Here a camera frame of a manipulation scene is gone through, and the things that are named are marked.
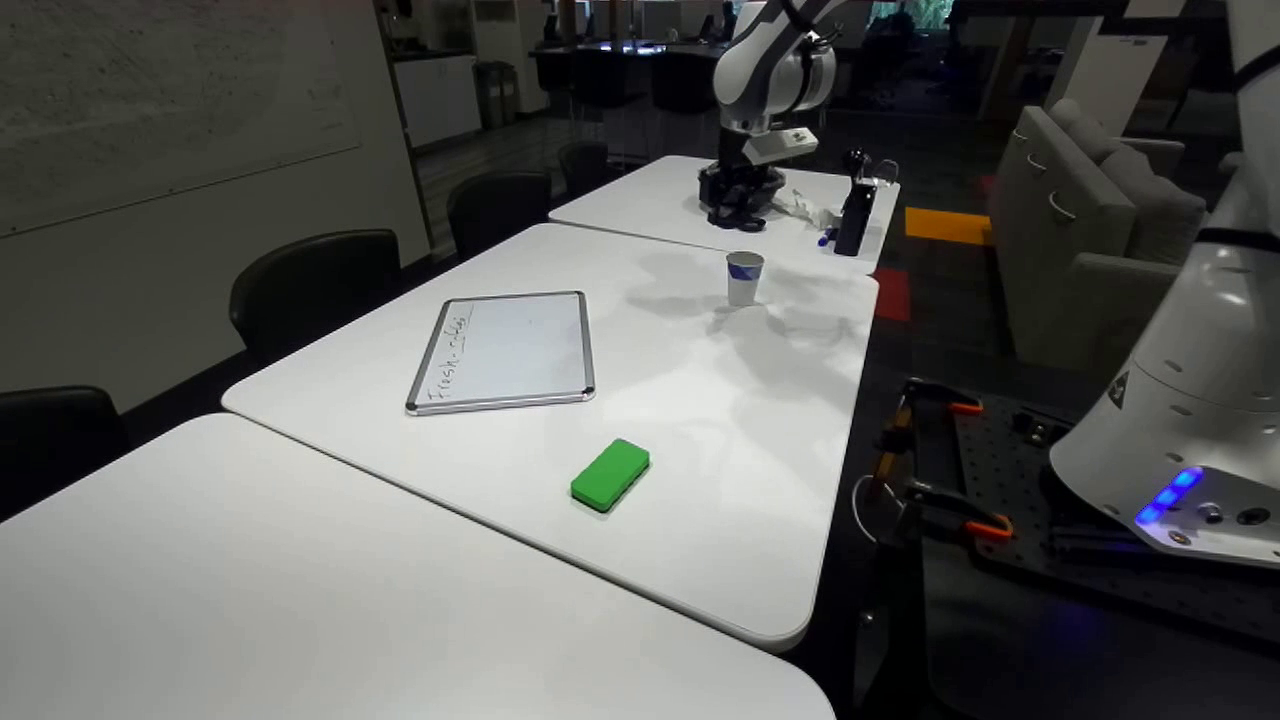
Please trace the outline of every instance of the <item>blue led light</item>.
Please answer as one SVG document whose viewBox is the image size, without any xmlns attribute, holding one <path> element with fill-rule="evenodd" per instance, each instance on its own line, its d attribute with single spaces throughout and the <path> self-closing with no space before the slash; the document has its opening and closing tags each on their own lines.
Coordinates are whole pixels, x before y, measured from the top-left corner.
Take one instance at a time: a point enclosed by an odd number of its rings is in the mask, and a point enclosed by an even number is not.
<svg viewBox="0 0 1280 720">
<path fill-rule="evenodd" d="M 1198 483 L 1199 479 L 1201 479 L 1201 475 L 1203 475 L 1203 474 L 1204 474 L 1204 469 L 1203 468 L 1188 468 L 1188 469 L 1183 470 L 1181 473 L 1178 473 L 1178 477 L 1174 478 L 1172 487 L 1175 487 L 1175 488 L 1189 488 L 1189 487 L 1194 486 L 1196 483 Z"/>
</svg>

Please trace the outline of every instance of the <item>sofa armrest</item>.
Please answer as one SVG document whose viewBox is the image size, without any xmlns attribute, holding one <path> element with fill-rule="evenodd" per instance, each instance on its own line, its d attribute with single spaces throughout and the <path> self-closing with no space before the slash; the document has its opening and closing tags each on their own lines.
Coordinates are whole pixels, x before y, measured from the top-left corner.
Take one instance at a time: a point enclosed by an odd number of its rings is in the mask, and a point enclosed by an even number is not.
<svg viewBox="0 0 1280 720">
<path fill-rule="evenodd" d="M 1183 159 L 1187 146 L 1175 140 L 1151 140 L 1146 137 L 1121 137 L 1120 142 L 1147 156 L 1151 172 L 1162 178 L 1174 177 L 1178 163 Z"/>
<path fill-rule="evenodd" d="M 1039 342 L 1019 352 L 1027 361 L 1111 379 L 1120 369 L 1180 268 L 1082 252 L 1062 278 L 1056 316 Z"/>
</svg>

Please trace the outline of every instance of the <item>white paper cup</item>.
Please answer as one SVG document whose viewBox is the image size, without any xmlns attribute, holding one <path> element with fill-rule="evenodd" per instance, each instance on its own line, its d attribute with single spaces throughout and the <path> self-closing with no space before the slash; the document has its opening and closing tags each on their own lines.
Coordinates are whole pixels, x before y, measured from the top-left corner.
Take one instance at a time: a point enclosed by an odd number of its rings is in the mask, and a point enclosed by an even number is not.
<svg viewBox="0 0 1280 720">
<path fill-rule="evenodd" d="M 730 252 L 726 260 L 728 260 L 728 304 L 736 307 L 754 305 L 755 286 L 760 284 L 764 258 L 740 250 Z"/>
</svg>

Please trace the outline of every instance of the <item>whiteboard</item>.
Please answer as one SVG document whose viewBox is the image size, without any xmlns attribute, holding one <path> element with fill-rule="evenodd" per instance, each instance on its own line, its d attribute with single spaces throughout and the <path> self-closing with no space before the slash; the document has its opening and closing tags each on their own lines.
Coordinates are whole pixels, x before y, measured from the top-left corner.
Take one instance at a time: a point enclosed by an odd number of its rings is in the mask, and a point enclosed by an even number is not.
<svg viewBox="0 0 1280 720">
<path fill-rule="evenodd" d="M 440 307 L 404 407 L 435 415 L 594 393 L 585 295 L 463 297 Z"/>
<path fill-rule="evenodd" d="M 0 237 L 358 147 L 326 5 L 0 0 Z"/>
</svg>

